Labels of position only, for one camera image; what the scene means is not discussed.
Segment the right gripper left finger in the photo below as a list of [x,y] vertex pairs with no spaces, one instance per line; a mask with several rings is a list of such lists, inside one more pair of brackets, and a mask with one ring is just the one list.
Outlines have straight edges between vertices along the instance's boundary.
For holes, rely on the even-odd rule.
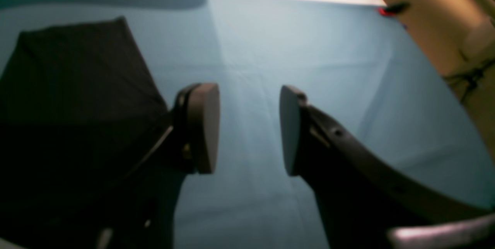
[[196,83],[176,95],[154,128],[157,137],[106,195],[97,218],[98,249],[171,249],[174,214],[187,175],[215,172],[220,131],[216,83]]

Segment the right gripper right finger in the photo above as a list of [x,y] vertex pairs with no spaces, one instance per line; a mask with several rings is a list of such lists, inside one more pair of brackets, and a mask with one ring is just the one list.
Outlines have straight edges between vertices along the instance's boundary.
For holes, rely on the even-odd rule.
[[283,157],[315,193],[331,249],[493,249],[494,213],[440,194],[369,152],[300,89],[280,91]]

